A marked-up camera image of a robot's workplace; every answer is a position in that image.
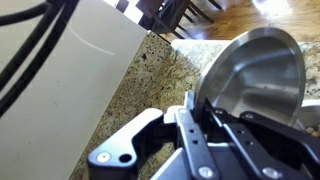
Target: cord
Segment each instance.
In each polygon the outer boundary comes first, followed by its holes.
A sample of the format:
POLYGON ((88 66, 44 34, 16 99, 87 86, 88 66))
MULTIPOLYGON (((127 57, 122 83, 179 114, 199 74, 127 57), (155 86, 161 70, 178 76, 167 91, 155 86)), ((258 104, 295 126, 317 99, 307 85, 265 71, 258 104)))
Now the cord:
POLYGON ((8 93, 0 100, 0 118, 16 101, 23 90, 28 86, 33 77, 37 74, 42 67, 55 45, 59 41, 63 31, 65 30, 68 21, 70 20, 73 11, 75 10, 79 0, 68 0, 60 14, 56 24, 52 28, 48 38, 42 45, 41 49, 34 57, 32 62, 20 76, 18 81, 11 87, 8 93))
POLYGON ((63 3, 57 3, 52 6, 49 5, 48 10, 44 14, 43 18, 40 20, 36 28, 32 31, 30 36, 26 39, 26 41, 22 44, 21 48, 18 52, 12 57, 10 62, 6 65, 6 67, 0 73, 0 92, 5 87, 5 85, 10 81, 15 72, 19 69, 21 64, 28 57, 33 48, 40 41, 42 36, 45 34, 50 24, 54 20, 54 18, 59 13, 63 3))
POLYGON ((14 24, 14 23, 18 23, 21 21, 25 21, 25 20, 40 16, 41 14, 46 12, 48 7, 49 7, 48 3, 41 3, 33 8, 30 8, 22 12, 0 16, 0 26, 14 24))

